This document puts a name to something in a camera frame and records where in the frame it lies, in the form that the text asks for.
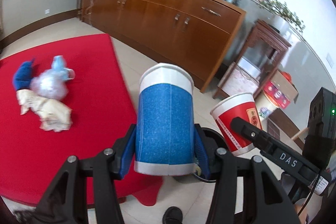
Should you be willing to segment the wooden side stand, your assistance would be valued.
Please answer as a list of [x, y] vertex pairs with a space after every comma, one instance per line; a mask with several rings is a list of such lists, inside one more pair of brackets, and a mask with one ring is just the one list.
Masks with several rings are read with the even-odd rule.
[[259, 86], [253, 94], [253, 97], [256, 98], [263, 90], [265, 84], [273, 77], [290, 47], [290, 43], [271, 25], [258, 19], [235, 59], [235, 65], [233, 68], [228, 69], [227, 72], [232, 75], [232, 72], [243, 57], [260, 69], [258, 76]]

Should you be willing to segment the red cardboard box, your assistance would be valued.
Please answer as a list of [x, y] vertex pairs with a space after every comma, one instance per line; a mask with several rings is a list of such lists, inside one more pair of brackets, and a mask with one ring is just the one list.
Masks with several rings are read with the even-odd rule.
[[291, 80], [291, 75], [277, 70], [263, 89], [270, 101], [281, 109], [286, 109], [296, 102], [298, 91]]

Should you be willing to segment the dark blue cloth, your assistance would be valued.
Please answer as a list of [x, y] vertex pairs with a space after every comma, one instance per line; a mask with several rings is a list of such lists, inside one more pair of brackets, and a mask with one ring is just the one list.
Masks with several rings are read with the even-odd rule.
[[33, 79], [33, 64], [35, 59], [24, 61], [14, 73], [13, 87], [15, 91], [29, 89]]

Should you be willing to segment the green potted plant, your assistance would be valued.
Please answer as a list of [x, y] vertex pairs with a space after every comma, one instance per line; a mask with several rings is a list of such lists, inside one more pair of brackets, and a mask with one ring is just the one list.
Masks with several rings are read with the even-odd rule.
[[260, 6], [272, 14], [278, 15], [290, 24], [297, 32], [303, 34], [305, 24], [295, 12], [291, 12], [286, 2], [279, 0], [262, 0]]

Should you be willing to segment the long wooden sideboard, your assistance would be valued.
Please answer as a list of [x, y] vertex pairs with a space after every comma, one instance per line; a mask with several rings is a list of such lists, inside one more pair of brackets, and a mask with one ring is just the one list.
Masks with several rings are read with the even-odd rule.
[[81, 0], [83, 22], [159, 63], [187, 71], [205, 92], [245, 11], [224, 0]]

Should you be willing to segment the black shoe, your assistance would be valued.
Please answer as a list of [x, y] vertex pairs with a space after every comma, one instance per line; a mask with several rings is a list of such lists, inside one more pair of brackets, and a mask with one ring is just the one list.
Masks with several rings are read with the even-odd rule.
[[171, 206], [169, 207], [163, 217], [163, 224], [182, 224], [183, 221], [183, 213], [179, 207]]

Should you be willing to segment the red tablecloth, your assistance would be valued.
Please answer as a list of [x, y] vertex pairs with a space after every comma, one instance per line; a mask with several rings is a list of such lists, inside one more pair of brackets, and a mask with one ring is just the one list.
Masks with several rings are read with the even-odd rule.
[[107, 34], [1, 61], [1, 196], [36, 205], [65, 160], [97, 155], [136, 113]]

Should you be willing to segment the cream floral pedal bin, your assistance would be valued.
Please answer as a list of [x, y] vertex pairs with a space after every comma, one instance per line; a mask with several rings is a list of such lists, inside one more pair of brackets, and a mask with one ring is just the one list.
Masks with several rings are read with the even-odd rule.
[[278, 109], [278, 104], [273, 102], [271, 98], [261, 92], [255, 100], [256, 108], [259, 114], [260, 121], [268, 118], [276, 109]]

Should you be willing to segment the red paper cup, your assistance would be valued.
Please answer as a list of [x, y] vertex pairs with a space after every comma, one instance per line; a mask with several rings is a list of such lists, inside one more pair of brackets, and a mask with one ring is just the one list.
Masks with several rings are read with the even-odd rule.
[[233, 155], [239, 156], [254, 149], [252, 136], [246, 137], [242, 134], [249, 127], [249, 134], [262, 129], [252, 94], [244, 92], [230, 96], [215, 105], [210, 115]]

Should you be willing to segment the blue paper cup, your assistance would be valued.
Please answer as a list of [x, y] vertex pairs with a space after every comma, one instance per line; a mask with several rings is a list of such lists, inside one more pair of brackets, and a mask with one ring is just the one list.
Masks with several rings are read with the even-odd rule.
[[168, 63], [139, 81], [134, 170], [151, 176], [184, 176], [195, 170], [194, 82]]

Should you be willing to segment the crumpled beige paper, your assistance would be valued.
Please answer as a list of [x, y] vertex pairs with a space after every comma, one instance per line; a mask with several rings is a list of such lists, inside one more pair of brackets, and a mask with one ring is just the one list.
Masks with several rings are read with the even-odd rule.
[[62, 102], [40, 97], [30, 89], [18, 90], [16, 95], [21, 115], [31, 110], [39, 117], [42, 130], [61, 132], [70, 129], [72, 110]]

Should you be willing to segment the clear crumpled plastic bag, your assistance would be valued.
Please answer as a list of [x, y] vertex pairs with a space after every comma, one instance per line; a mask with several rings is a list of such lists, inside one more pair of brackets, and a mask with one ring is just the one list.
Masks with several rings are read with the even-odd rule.
[[34, 77], [30, 89], [40, 97], [61, 101], [68, 93], [61, 72], [48, 69]]

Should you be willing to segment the light blue crumpled tissue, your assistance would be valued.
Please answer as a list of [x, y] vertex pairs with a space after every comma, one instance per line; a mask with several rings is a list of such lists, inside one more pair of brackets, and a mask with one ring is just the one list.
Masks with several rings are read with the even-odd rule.
[[63, 82], [75, 78], [75, 71], [67, 67], [65, 59], [61, 55], [54, 56], [51, 69], [60, 76]]

